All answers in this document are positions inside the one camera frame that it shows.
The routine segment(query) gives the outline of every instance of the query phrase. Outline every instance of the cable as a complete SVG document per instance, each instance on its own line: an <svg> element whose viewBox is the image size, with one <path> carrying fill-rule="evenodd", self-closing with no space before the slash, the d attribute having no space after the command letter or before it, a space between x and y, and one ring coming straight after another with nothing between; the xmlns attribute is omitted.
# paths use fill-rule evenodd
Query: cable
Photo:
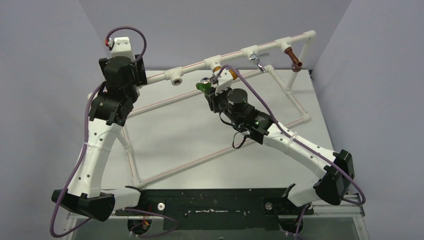
<svg viewBox="0 0 424 240"><path fill-rule="evenodd" d="M245 142L246 142L246 139L248 139L248 136L247 135L244 135L243 136L243 140L239 143L239 145L238 146L234 146L234 140L235 140L235 138L236 138L236 135L237 134L240 134L241 132L236 132L236 133L234 133L234 136L232 137L232 144L231 144L231 146L232 146L232 148L234 148L234 149L240 149L241 147L243 147L243 144L245 144Z"/></svg>
<svg viewBox="0 0 424 240"><path fill-rule="evenodd" d="M224 121L224 119L221 117L221 114L222 114L223 112L221 111L221 112L219 112L219 119L221 120L221 122L223 123L223 124L225 124L225 125L228 125L228 126L231 126L233 129L235 129L236 131L240 131L240 132L242 132L242 130L240 130L240 128L238 128L236 125L234 125L234 124L232 124L231 122L227 122L227 121Z"/></svg>
<svg viewBox="0 0 424 240"><path fill-rule="evenodd" d="M308 210L309 207L312 206L312 205L311 205L311 203L306 203L303 206L306 207L306 210ZM295 220L296 222L299 221L299 220L300 220L300 222L302 222L301 213L302 213L302 211L300 211L299 214L297 215L296 220Z"/></svg>
<svg viewBox="0 0 424 240"><path fill-rule="evenodd" d="M113 33L117 32L117 31L119 31L119 30L124 30L124 29L133 30L134 32L137 32L138 34L140 34L140 36L143 38L143 42L144 42L143 50L141 51L140 55L134 60L134 63L137 63L140 59L142 59L143 55L146 52L146 47L147 47L146 37L142 33L142 31L140 31L137 28L132 27L132 26L115 27L114 29L110 30L110 32L106 35L106 39L104 40L104 43L106 44L107 47L109 47L108 42L109 42L109 38L111 37L111 35Z"/></svg>
<svg viewBox="0 0 424 240"><path fill-rule="evenodd" d="M280 123L278 122L278 120L276 119L276 117L274 116L273 112L271 111L270 107L267 105L267 103L261 98L261 96L259 96L259 94L253 89L253 87L248 83L248 81L246 81L246 79L236 70L235 67L231 66L231 65L224 65L221 67L221 69L218 72L218 76L223 72L224 69L229 68L231 69L236 75L237 77L240 78L240 80L246 85L246 87L253 93L253 95L255 95L255 97L260 101L260 103L262 103L262 105L266 108L266 110L268 111L269 115L272 118L272 121L275 123L275 125L277 126L277 128L281 131L282 134L284 134L286 137L291 138L292 136L287 133L286 131L283 130L283 128L280 126ZM365 204L365 194L362 191L362 189L358 186L358 184L345 172L343 171L339 166L337 166L334 162L330 161L328 158L326 158L325 156L321 155L321 153L315 151L314 149L308 147L306 144L304 144L303 142L299 141L298 139L294 138L293 141L297 144L299 144L300 146L302 146L304 149L308 150L309 152L313 153L314 155L317 155L318 157L320 157L322 160L326 161L328 164L330 164L332 167L334 167L337 171L339 171L343 177L345 177L359 192L360 196L361 196L361 201L356 202L356 201L352 201L349 199L346 199L344 197L340 197L343 201L346 201L348 203L351 204L356 204L356 205L363 205Z"/></svg>
<svg viewBox="0 0 424 240"><path fill-rule="evenodd" d="M98 93L101 86L102 86L102 84L100 84L98 87L96 87L96 89L93 91L90 98L88 99L87 106L85 107L85 113L84 113L84 143L87 143L89 141L89 110L90 110L90 106L91 106L91 103L93 101L94 96ZM66 180L66 183L62 188L62 191L60 191L59 197L57 198L57 201L56 201L56 205L54 206L53 215L51 216L51 220L50 220L50 234L54 238L61 238L61 237L64 237L64 236L72 233L73 231L75 231L76 229L78 229L79 227L81 227L82 225L84 225L85 223L90 221L90 219L91 219L91 218L88 218L88 219L84 220L83 222L81 222L80 224L75 226L74 228L72 228L72 229L70 229L70 230L68 230L64 233L61 233L61 234L55 233L55 221L56 221L56 216L58 215L59 207L61 206L61 202L65 197L65 193L68 190L68 187L69 187L69 184L72 181L72 178L75 176L75 173L77 173L78 168L80 167L81 163L83 162L83 159L84 159L84 156L86 155L86 152L87 152L87 144L83 144L81 154L79 155L78 161L76 162L75 167L73 168L72 172L70 173L70 176Z"/></svg>
<svg viewBox="0 0 424 240"><path fill-rule="evenodd" d="M278 212L276 211L276 209L275 208L273 208L272 209L273 210L273 212L274 212L274 214L275 214L275 216L276 216L276 218L277 218L277 221L278 222L280 222L280 217L279 217L279 215L278 215ZM296 217L296 219L294 220L294 225L297 223L298 225L300 225L301 223L302 223L302 221L299 221L299 219L301 219L301 214L302 214L302 211L300 211L299 212L299 215ZM297 236L298 234L298 232L296 233L296 234L294 234L294 233L292 233L292 232L290 232L290 231L288 231L288 230L286 230L286 229L283 229L283 230L285 230L285 235L286 236L288 236L288 235L293 235L293 236ZM304 238L302 238L301 236L297 236L297 238L299 238L300 240L304 240Z"/></svg>
<svg viewBox="0 0 424 240"><path fill-rule="evenodd" d="M180 226L180 223L179 223L177 220L175 220L175 219L173 219L173 218L171 218L171 217L169 217L169 216L165 216L165 215L159 214L159 213L154 213L154 212L149 212L149 211L143 211L143 210L138 210L138 209L132 209L132 208L125 208L125 210L126 210L126 211L129 211L129 212L135 212L135 213L140 213L140 214L145 214L145 215L150 215L150 216L161 217L161 218L164 218L164 219L167 219L167 220L169 220L169 221L171 221L171 222L176 223L175 227L173 227L173 228L171 228L171 229L169 229L169 230L167 230L167 231L160 232L160 233L156 233L156 234L152 234L152 235L146 235L146 236L143 236L143 235L140 235L140 236L135 235L137 238L147 239L147 238L160 237L160 236L163 236L163 235L165 235L165 234L169 234L170 232L175 231L175 230L176 230L176 229ZM136 224L136 225L132 226L132 227L131 227L131 229L129 230L129 231L130 231L130 233L129 233L129 234L130 234L130 235L131 235L131 234L134 234L134 233L133 233L133 230L134 230L135 228L137 228L138 226L141 226L142 224L143 224L143 223L139 223L139 224Z"/></svg>
<svg viewBox="0 0 424 240"><path fill-rule="evenodd" d="M302 212L300 213L299 222L297 223L296 232L294 233L294 240L298 239L298 233L299 233L299 229L301 227L302 219L304 217L306 209L308 209L310 205L311 205L310 203L305 204L305 206L302 209Z"/></svg>

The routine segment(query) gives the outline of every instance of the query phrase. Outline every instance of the pvc pipe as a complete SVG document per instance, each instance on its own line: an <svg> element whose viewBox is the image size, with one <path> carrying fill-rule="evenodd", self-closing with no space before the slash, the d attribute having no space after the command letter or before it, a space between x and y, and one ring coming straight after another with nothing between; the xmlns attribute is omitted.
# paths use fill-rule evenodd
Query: pvc pipe
<svg viewBox="0 0 424 240"><path fill-rule="evenodd" d="M265 66L265 69L275 79L275 81L277 82L277 84L279 85L279 87L281 88L281 90L284 93L286 93L287 87L284 84L283 80L281 80L280 76L278 76L278 74L277 74L276 70L274 69L274 67L272 65L266 65Z"/></svg>
<svg viewBox="0 0 424 240"><path fill-rule="evenodd" d="M308 120L307 120L306 118L300 118L300 119L298 119L298 120L296 120L296 121L292 121L292 122L290 122L290 123L287 123L287 124L285 124L284 126L285 126L285 127L287 127L287 128L292 128L292 127L294 127L294 126L297 126L297 125L299 125L299 124L301 124L301 123L305 123L305 122L307 122L307 121L308 121ZM255 142L255 141L253 141L253 140L248 139L248 140L246 140L246 142L244 143L243 147L246 147L246 146L248 146L248 145L250 145L250 144L253 144L253 143L256 143L256 142ZM154 176L151 176L151 177L149 177L149 178L147 178L147 179L143 179L142 183L140 183L139 185L136 185L136 187L137 187L137 188L145 188L145 187L147 187L147 186L150 186L150 185L152 185L152 184L155 184L155 183L157 183L157 182L160 182L160 181L162 181L162 180L165 180L165 179L167 179L167 178L169 178L169 177L172 177L172 176L174 176L174 175L176 175L176 174L179 174L179 173L181 173L181 172L184 172L184 171L186 171L186 170L188 170L188 169L191 169L191 168L194 168L194 167L199 166L199 165L201 165L201 164L204 164L204 163L206 163L206 162L209 162L210 160L216 159L216 158L218 158L218 157L220 157L220 156L222 156L222 155L225 155L225 154L227 154L227 153L231 153L231 152L232 152L232 151L234 151L234 150L236 150L236 149L235 149L235 148L233 148L232 146L227 147L227 148L225 148L225 149L222 149L222 150L220 150L220 151L217 151L217 152L212 153L212 154L210 154L210 155L207 155L207 156L205 156L205 157L202 157L202 158L199 158L199 159L197 159L197 160L194 160L194 161L188 162L188 163L186 163L186 164L180 165L180 166L175 167L175 168L172 168L172 169L170 169L170 170L167 170L167 171L161 172L161 173L156 174L156 175L154 175Z"/></svg>
<svg viewBox="0 0 424 240"><path fill-rule="evenodd" d="M259 75L260 73L261 72L259 70L255 70L255 71L245 73L245 74L243 74L243 76L245 78L251 78L255 75ZM235 81L233 81L233 83L238 82L238 81L240 81L240 79L236 79ZM178 101L188 99L188 98L191 98L193 96L200 95L200 94L203 94L203 92L201 92L199 90L189 91L189 92L186 92L184 94L174 96L174 97L171 97L169 99L166 99L166 100L163 100L163 101L160 101L160 102L157 102L157 103L154 103L154 104L142 107L142 108L135 109L128 114L128 118L133 117L135 115L139 115L139 114L148 112L148 111L153 110L153 109L157 109L157 108L172 104L172 103L176 103Z"/></svg>
<svg viewBox="0 0 424 240"><path fill-rule="evenodd" d="M298 100L295 98L293 93L287 89L286 85L284 84L283 80L281 80L280 76L278 76L276 70L273 66L267 65L265 66L265 69L274 77L277 84L280 86L281 90L285 93L285 95L290 99L290 101L293 103L293 105L296 107L296 109L299 111L300 115L304 117L305 120L310 120L311 116L306 112L306 110L302 107L302 105L298 102Z"/></svg>
<svg viewBox="0 0 424 240"><path fill-rule="evenodd" d="M128 148L129 146L130 146L130 142L128 142L126 139L125 139L125 136L124 136L124 129L122 129L120 132L119 132L119 134L118 134L118 140L119 140L119 142L120 142L120 144L122 145L122 147L123 147L123 149L126 149L126 148Z"/></svg>
<svg viewBox="0 0 424 240"><path fill-rule="evenodd" d="M121 134L124 137L125 141L127 141L125 137L128 138L129 135L128 135L126 127L122 127ZM122 146L123 146L123 149L126 152L126 156L128 157L128 161L129 161L129 168L131 170L131 176L132 176L131 185L136 186L136 185L140 184L141 180L140 180L139 172L137 171L136 161L134 160L135 158L134 158L134 153L133 153L133 145L131 144L131 141L129 140L129 138L128 138L127 143L128 143L127 146L124 146L124 145L122 145Z"/></svg>
<svg viewBox="0 0 424 240"><path fill-rule="evenodd" d="M75 225L77 224L77 219L76 218L71 218L71 212L69 212L67 214L67 218L66 218L66 222L64 225L64 231L69 231L71 230L73 227L75 227ZM71 231L68 235L65 235L63 237L60 238L60 240L72 240L72 236L74 235L74 232Z"/></svg>
<svg viewBox="0 0 424 240"><path fill-rule="evenodd" d="M296 35L296 36L292 36L292 37L290 37L290 39L291 39L291 43L305 41L305 40L309 41L310 39L313 39L315 37L315 35L316 35L315 31L312 30L312 31L304 32L304 33ZM265 50L268 50L268 49L278 48L278 47L280 47L280 46L277 43L277 40L258 45L259 51L265 51ZM242 58L243 56L244 56L244 54L243 54L243 51L241 51L241 50L221 55L223 62L233 60L233 59L237 59L237 58ZM182 67L182 71L183 71L183 74L187 74L187 73L191 73L191 72L194 72L196 70L201 70L201 69L204 69L204 68L206 68L206 63L204 61L200 61L200 62ZM160 81L165 80L165 79L166 79L165 74L160 73L160 74L148 77L147 78L147 84L148 85L154 84L154 83L160 82Z"/></svg>

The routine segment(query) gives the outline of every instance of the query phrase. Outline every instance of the white pvc pipe frame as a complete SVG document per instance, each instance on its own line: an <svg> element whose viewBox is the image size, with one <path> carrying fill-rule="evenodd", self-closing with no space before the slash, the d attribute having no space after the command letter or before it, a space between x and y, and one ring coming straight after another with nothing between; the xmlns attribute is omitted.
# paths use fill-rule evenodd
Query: white pvc pipe frame
<svg viewBox="0 0 424 240"><path fill-rule="evenodd" d="M285 43L287 43L288 45L291 45L292 43L295 43L295 42L305 41L305 44L303 45L302 51L300 52L300 56L299 56L299 61L302 62L304 60L309 48L310 48L310 45L314 41L315 35L316 35L315 31L307 31L307 32L304 32L300 35L281 38L281 39L275 40L273 42L265 43L265 44L258 45L258 46L255 45L255 46L251 46L251 47L248 47L248 48L245 48L245 49L252 48L252 49L256 49L256 52L262 52L262 51L269 50L269 49L272 49L272 48L281 48L281 50L284 51L285 49L283 49L283 47L282 47L282 42L284 42L283 45ZM235 51L235 52L231 52L231 53L224 54L224 55L221 55L221 56L216 56L216 57L220 57L221 61L225 62L225 61L229 61L229 60L232 60L232 59L248 57L248 56L246 56L245 51L240 50L240 51ZM191 64L191 65L184 66L184 67L182 67L181 76L183 74L186 74L186 73L191 73L191 72L194 72L196 70L204 69L205 67L208 67L207 63L205 61L201 61L201 62L197 62L197 63ZM306 122L310 121L311 116L309 115L309 113L307 111L305 111L305 109L298 102L298 100L295 98L295 96L293 95L293 93L291 91L293 83L295 82L298 73L292 72L291 75L290 75L290 78L288 80L287 85L285 85L284 82L281 80L281 78L277 75L273 66L267 65L267 66L265 66L265 70L266 70L266 72L268 72L272 75L272 77L275 79L275 81L280 86L281 90L290 99L290 101L293 103L293 105L296 107L296 109L301 114L300 119L295 120L295 121L290 122L290 123L287 123L287 124L285 124L285 126L290 128L290 127L294 127L296 125L299 125L301 123L306 123ZM163 73L148 77L147 78L147 84L153 84L153 83L157 83L157 82L166 80L167 76L166 76L165 72L166 71L164 71ZM243 76L244 76L244 78L247 79L247 78L251 78L253 76L259 75L259 74L261 74L261 72L259 70L254 70L254 71L243 74ZM148 112L148 111L151 111L153 109L157 109L157 108L160 108L160 107L163 107L163 106L184 100L184 99L187 99L187 98L190 98L190 97L193 97L193 96L196 96L196 95L199 95L201 93L202 92L199 91L199 90L194 90L194 91L190 91L190 92L187 92L187 93L175 96L175 97L171 97L169 99L166 99L166 100L163 100L163 101L160 101L160 102L157 102L157 103L154 103L154 104L142 107L142 108L135 109L128 115L128 118L142 114L142 113L145 113L145 112ZM196 159L194 161L190 161L190 162L183 164L181 166L174 167L172 169L169 169L167 171L161 172L159 174L156 174L154 176L151 176L149 178L142 180L142 179L140 179L139 173L138 173L137 168L136 168L133 148L132 148L132 144L131 144L128 136L129 135L128 135L127 129L125 127L123 127L122 132L118 135L118 140L122 144L122 146L125 149L125 152L127 154L129 167L130 167L130 171L131 171L131 184L134 187L138 187L138 188L145 188L145 187L150 186L154 183L160 182L160 181L167 179L167 178L169 178L173 175L176 175L176 174L181 173L185 170L199 166L200 164L206 163L206 162L208 162L212 159L215 159L219 156L222 156L224 154L230 153L230 152L235 150L235 148L233 148L233 147L227 147L225 149L221 149L220 151L217 151L217 152L212 153L210 155L207 155L205 157ZM255 141L248 139L243 146L244 147L248 146L248 145L250 145L254 142Z"/></svg>

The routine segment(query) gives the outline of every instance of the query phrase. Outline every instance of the gray wall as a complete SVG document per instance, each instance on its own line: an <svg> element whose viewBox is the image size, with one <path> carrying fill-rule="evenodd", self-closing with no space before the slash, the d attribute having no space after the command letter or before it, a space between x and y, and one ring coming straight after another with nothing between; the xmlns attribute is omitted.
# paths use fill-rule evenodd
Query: gray wall
<svg viewBox="0 0 424 240"><path fill-rule="evenodd" d="M50 239L50 198L83 141L100 40L77 0L0 3L0 238ZM64 213L56 223L62 232Z"/></svg>
<svg viewBox="0 0 424 240"><path fill-rule="evenodd" d="M423 239L424 1L353 0L312 73L371 239Z"/></svg>
<svg viewBox="0 0 424 240"><path fill-rule="evenodd" d="M251 45L272 42L309 30L317 32L306 65L311 69L337 27L351 0L80 0L97 35L130 25L147 36L145 66L167 69L197 63ZM142 40L132 32L134 49ZM301 45L293 46L297 54ZM270 52L265 64L290 68L287 56ZM247 59L232 64L252 68Z"/></svg>

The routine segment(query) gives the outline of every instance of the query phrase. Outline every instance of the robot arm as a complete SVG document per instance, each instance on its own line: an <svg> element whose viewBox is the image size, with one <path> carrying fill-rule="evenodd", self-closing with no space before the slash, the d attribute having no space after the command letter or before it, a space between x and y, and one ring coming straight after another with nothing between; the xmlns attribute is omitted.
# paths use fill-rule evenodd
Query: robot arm
<svg viewBox="0 0 424 240"><path fill-rule="evenodd" d="M139 204L141 192L130 187L101 190L106 162L139 93L147 84L143 59L134 62L128 37L117 37L111 44L111 58L99 60L105 81L91 103L88 141L83 161L70 181L60 205L70 212L105 221L115 210ZM57 202L62 189L55 190Z"/></svg>
<svg viewBox="0 0 424 240"><path fill-rule="evenodd" d="M231 69L224 69L219 75L203 78L196 87L204 93L212 112L224 113L231 120L231 124L226 124L257 143L290 156L315 174L316 177L308 184L292 184L287 189L284 196L293 205L300 207L317 200L339 205L350 182L318 155L332 161L353 179L355 174L352 155L345 150L337 153L320 147L278 123L284 130L282 132L269 114L255 109L248 103L248 94L245 90L231 89L231 83L235 78L237 76Z"/></svg>

